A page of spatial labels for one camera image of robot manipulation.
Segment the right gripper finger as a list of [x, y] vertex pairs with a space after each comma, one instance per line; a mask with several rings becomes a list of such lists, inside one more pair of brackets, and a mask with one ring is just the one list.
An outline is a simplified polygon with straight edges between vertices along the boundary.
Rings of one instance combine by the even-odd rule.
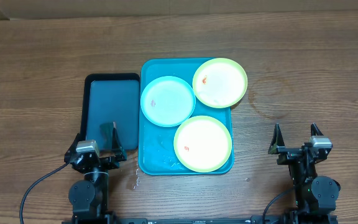
[[282, 132], [279, 124], [277, 123], [274, 128], [272, 142], [268, 149], [269, 154], [281, 154], [285, 149], [285, 143], [283, 140]]
[[319, 130], [316, 123], [312, 123], [310, 129], [311, 129], [311, 136], [323, 136], [323, 133]]

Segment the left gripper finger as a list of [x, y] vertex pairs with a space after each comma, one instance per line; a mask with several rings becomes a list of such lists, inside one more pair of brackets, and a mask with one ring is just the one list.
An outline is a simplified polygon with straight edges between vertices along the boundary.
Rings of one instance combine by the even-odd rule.
[[81, 134], [78, 133], [78, 134], [76, 135], [76, 137], [74, 138], [74, 140], [73, 140], [71, 146], [68, 148], [67, 154], [69, 154], [69, 155], [73, 154], [73, 152], [75, 151], [76, 146], [77, 146], [77, 144], [78, 144], [78, 142], [79, 142], [80, 140], [81, 140]]
[[112, 151], [116, 157], [126, 157], [126, 151], [122, 148], [116, 128], [112, 130]]

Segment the green brown sponge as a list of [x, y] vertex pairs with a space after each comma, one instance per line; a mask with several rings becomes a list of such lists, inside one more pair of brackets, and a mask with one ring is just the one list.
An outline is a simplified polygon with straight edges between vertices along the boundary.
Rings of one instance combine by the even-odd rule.
[[104, 138], [103, 149], [112, 150], [116, 145], [116, 123], [103, 123], [99, 126], [102, 137]]

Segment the light blue plate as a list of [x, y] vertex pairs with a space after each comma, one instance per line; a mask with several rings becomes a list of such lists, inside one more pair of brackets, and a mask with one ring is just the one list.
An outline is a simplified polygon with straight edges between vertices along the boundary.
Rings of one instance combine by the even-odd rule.
[[183, 79], [159, 77], [146, 85], [140, 97], [144, 116], [161, 127], [182, 124], [194, 112], [196, 97], [192, 87]]

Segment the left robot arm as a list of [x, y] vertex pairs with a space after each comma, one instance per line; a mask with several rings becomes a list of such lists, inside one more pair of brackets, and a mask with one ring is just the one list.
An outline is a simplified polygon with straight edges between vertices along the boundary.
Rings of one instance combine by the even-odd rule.
[[64, 162], [84, 175], [83, 180], [75, 182], [68, 193], [73, 207], [70, 223], [119, 223], [119, 219], [109, 207], [109, 170], [118, 169], [119, 163], [127, 160], [114, 123], [101, 126], [106, 140], [106, 152], [113, 155], [101, 157], [95, 140], [75, 140], [65, 153]]

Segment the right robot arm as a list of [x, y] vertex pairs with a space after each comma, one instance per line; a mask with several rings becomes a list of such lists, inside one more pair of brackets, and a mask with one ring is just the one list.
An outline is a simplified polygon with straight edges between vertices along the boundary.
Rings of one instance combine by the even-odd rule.
[[[337, 223], [337, 218], [330, 213], [336, 209], [341, 186], [330, 177], [319, 176], [315, 168], [317, 163], [327, 159], [333, 144], [316, 124], [311, 124], [310, 129], [309, 141], [301, 147], [289, 148], [285, 146], [280, 126], [275, 125], [268, 153], [278, 155], [278, 165], [288, 166], [293, 187], [268, 203], [262, 214], [263, 223]], [[273, 203], [292, 192], [296, 208], [286, 210], [279, 218], [267, 218], [267, 211]]]

